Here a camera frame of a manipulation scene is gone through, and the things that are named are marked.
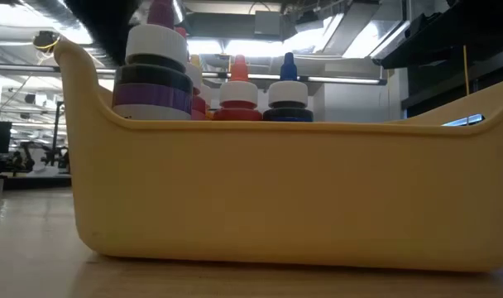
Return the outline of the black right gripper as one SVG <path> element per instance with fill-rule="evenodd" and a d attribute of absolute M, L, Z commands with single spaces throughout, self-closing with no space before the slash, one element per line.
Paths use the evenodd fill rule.
<path fill-rule="evenodd" d="M 421 13 L 388 39 L 390 44 L 373 55 L 373 63 L 388 70 L 441 60 L 453 47 L 453 27 L 450 12 Z"/>

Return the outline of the purple food coloring bottle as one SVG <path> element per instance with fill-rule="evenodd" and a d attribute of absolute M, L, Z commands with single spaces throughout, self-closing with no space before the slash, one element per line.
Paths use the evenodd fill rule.
<path fill-rule="evenodd" d="M 172 0 L 153 0 L 145 24 L 128 33 L 125 65 L 115 72 L 112 110 L 131 120 L 190 120 L 194 85 L 186 40 L 175 30 Z"/>

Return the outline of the pink food coloring bottle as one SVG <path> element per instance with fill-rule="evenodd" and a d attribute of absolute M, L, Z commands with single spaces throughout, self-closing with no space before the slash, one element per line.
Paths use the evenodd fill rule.
<path fill-rule="evenodd" d="M 187 41 L 187 32 L 183 27 L 176 27 L 175 31 L 179 33 L 185 40 Z M 186 69 L 185 74 L 191 79 L 193 82 L 193 99 L 192 99 L 192 110 L 191 110 L 191 118 L 193 120 L 205 120 L 206 119 L 206 102 L 200 96 L 200 87 L 201 87 L 201 71 L 198 67 L 194 66 L 190 60 L 189 55 L 189 47 L 188 44 L 185 44 L 185 53 L 186 53 Z"/>

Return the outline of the yellow food coloring bottle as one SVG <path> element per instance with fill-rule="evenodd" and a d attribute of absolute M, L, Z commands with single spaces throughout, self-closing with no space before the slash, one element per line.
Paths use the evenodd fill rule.
<path fill-rule="evenodd" d="M 199 55 L 192 54 L 190 56 L 190 59 L 191 59 L 191 63 L 194 66 L 196 66 L 200 71 L 202 71 L 202 66 L 201 66 Z M 212 92 L 211 88 L 208 87 L 206 84 L 201 84 L 200 95 L 206 103 L 206 119 L 212 120 L 213 119 L 213 112 L 211 111 L 211 103 L 212 103 L 212 99 L 213 99 L 213 92 Z"/>

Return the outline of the blue food coloring bottle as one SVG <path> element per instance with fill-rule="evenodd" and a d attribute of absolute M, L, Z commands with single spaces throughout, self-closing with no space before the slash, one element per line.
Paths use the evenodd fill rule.
<path fill-rule="evenodd" d="M 280 68 L 280 80 L 268 90 L 268 107 L 263 113 L 264 121 L 312 122 L 314 114 L 308 110 L 308 87 L 298 81 L 294 54 L 285 53 Z"/>

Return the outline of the red food coloring bottle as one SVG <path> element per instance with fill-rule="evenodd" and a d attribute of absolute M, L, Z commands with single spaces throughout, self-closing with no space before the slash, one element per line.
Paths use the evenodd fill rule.
<path fill-rule="evenodd" d="M 262 113 L 258 105 L 258 88 L 248 78 L 248 68 L 244 55 L 237 55 L 231 66 L 230 80 L 220 87 L 220 109 L 214 115 L 215 121 L 261 121 Z"/>

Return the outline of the dark background beam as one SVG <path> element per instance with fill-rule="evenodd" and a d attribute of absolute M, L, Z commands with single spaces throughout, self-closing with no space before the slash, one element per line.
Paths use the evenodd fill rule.
<path fill-rule="evenodd" d="M 451 103 L 503 81 L 503 51 L 464 66 L 463 58 L 408 68 L 408 97 L 401 102 L 406 118 Z"/>

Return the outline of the long ceiling light bar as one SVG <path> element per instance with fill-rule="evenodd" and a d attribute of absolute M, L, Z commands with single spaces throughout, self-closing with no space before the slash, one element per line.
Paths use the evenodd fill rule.
<path fill-rule="evenodd" d="M 230 79 L 228 72 L 203 72 L 202 76 L 208 79 Z M 256 80 L 280 80 L 279 74 L 249 74 L 248 79 Z M 386 79 L 360 79 L 348 77 L 328 77 L 328 76 L 298 76 L 300 82 L 325 83 L 325 84 L 366 84 L 366 85 L 385 85 Z"/>

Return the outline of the yellow plastic bin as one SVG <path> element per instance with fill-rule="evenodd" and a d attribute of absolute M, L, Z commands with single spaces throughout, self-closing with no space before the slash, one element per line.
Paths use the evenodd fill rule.
<path fill-rule="evenodd" d="M 503 267 L 503 81 L 387 123 L 134 121 L 55 47 L 74 216 L 95 252 L 488 272 Z"/>

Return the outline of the silver ventilation duct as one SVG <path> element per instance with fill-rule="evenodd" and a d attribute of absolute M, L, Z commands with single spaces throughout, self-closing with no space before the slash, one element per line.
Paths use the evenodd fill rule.
<path fill-rule="evenodd" d="M 186 11 L 182 0 L 171 0 L 173 11 L 175 14 L 175 24 L 183 22 L 186 18 Z"/>

